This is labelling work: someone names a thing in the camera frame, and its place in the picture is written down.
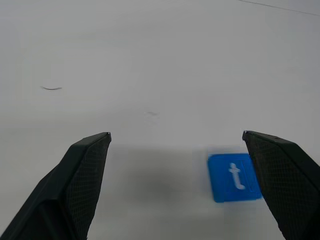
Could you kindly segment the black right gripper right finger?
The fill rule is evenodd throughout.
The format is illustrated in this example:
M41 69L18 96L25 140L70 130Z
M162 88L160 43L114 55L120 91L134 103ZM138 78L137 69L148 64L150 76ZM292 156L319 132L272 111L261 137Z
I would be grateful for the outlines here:
M287 240L320 238L320 167L296 143L243 132L262 196Z

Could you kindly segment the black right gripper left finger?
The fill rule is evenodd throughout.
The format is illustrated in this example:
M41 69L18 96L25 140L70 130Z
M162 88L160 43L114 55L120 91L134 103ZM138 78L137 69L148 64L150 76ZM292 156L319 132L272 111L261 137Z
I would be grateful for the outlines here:
M69 147L1 235L2 240L86 240L99 200L109 132Z

